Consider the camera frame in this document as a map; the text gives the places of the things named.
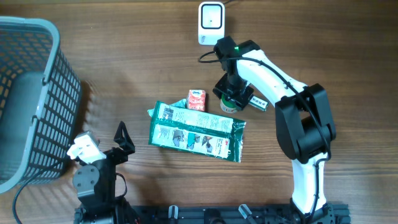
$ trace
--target cable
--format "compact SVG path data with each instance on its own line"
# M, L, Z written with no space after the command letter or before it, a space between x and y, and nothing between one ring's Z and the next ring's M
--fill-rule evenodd
M211 52L207 52L205 54L203 54L202 56L199 57L198 62L200 63L215 63L215 62L226 62L228 60L248 60L248 61L252 61L252 62L256 62L266 68L268 68L270 71L272 71L276 76L278 76L278 78L280 78L288 88L290 88L296 95L296 97L298 98L298 100L303 104L304 108L306 111L308 111L308 113L310 114L311 118L313 119L313 122L315 123L315 126L318 128L319 134L321 135L321 138L323 140L323 144L326 148L326 151L328 153L327 158L323 158L323 159L319 159L316 161L316 163L314 164L315 167L315 199L313 202L313 206L312 206L312 210L310 213L310 216L308 218L308 223L310 223L312 221L313 215L315 213L315 209L317 207L317 203L318 203L318 198L319 198L319 163L321 162L325 162L325 161L329 161L331 159L331 152L330 152L330 146L328 141L326 140L326 137L322 131L322 128L318 122L318 120L316 119L315 115L313 114L310 106L308 105L307 101L305 101L303 99L303 97L300 95L300 93L290 84L290 82L288 82L278 71L276 71L274 68L272 68L270 65L264 63L263 61L254 59L254 58L248 58L248 57L233 57L233 58L225 58L225 59L218 59L218 60L206 60L203 61L202 58L206 57L209 54L214 53L214 51Z
M38 173L36 173L35 175L33 175L32 177L30 177L29 179L27 179L27 180L25 181L24 184L22 184L22 186L19 188L19 190L18 190L17 193L15 194L14 200L12 201L12 214L14 215L15 221L16 221L18 224L22 224L22 222L21 222L21 220L19 219L18 214L17 214L17 208L16 208L16 207L17 207L17 199L18 199L18 196L19 196L19 194L21 193L21 191L24 189L24 187L26 187L26 185L28 185L29 182L31 182L32 180L34 180L36 177L42 175L44 172L47 172L47 171L49 171L50 169L53 169L54 167L58 166L58 165L61 164L61 163L66 162L67 160L69 160L69 156L66 156L65 158L59 160L58 162L52 164L51 166L49 166L49 167L47 167L47 168L45 168L45 169L40 170Z
M123 175L121 175L120 173L116 173L116 175L120 176L124 181L124 193L115 198L116 200L120 200L127 194L127 183Z
M235 1L235 0L228 0L228 1L224 2L223 4L226 5L226 4L228 4L230 2L233 2L233 1Z

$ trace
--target black bracket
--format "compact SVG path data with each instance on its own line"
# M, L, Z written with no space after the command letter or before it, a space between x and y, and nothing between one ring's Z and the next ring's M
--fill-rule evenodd
M315 84L305 87L300 94L307 100L330 144L336 138L336 128L325 89ZM306 164L311 157L325 153L326 149L312 118L300 118L302 110L296 96L284 97L275 104L275 121L278 143L285 155Z
M230 36L218 40L214 46L214 52L218 59L242 57L252 50L259 49L260 46L252 40L236 45ZM224 95L226 101L232 102L238 110L243 110L253 97L254 89L248 86L247 82L239 76L235 60L222 62L221 68L226 73L214 87L213 93L219 99Z
M128 155L136 152L136 147L132 143L129 133L127 132L126 125L123 121L120 121L118 130L114 135L113 141L119 144L119 147L113 147L112 149L104 152L107 159L110 159L116 166L128 161Z

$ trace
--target small red box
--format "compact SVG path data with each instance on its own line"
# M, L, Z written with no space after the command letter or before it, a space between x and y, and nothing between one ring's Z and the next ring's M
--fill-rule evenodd
M205 110L206 91L190 90L187 97L187 108L197 111Z

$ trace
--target green snack bag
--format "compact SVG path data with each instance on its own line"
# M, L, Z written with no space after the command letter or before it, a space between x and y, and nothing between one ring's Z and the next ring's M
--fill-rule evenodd
M241 162L245 121L156 102L148 144Z

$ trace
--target white device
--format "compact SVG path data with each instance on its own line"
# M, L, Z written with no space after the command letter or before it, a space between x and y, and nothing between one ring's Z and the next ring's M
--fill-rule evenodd
M106 159L106 155L98 149L100 142L96 140L91 131L79 134L73 142L74 144L70 146L67 152L71 159L79 157L80 160L87 164Z
M294 80L292 77L284 73L280 68L274 65L262 50L252 50L242 57L253 58L263 61L279 72L290 84L298 91L304 91L307 85ZM275 106L284 96L294 96L295 93L286 87L286 84L272 71L258 63L249 60L237 60L239 76L248 82L248 85L254 85L269 101ZM313 206L315 195L315 163L321 158L326 158L327 153L319 153L308 160L306 164L302 164L297 159L292 160L294 191L292 200L297 208L303 213L310 213ZM319 163L319 199L315 210L322 208L326 203L323 194L323 167L325 162Z
M202 2L198 12L198 41L202 45L215 45L224 37L225 7L221 2Z

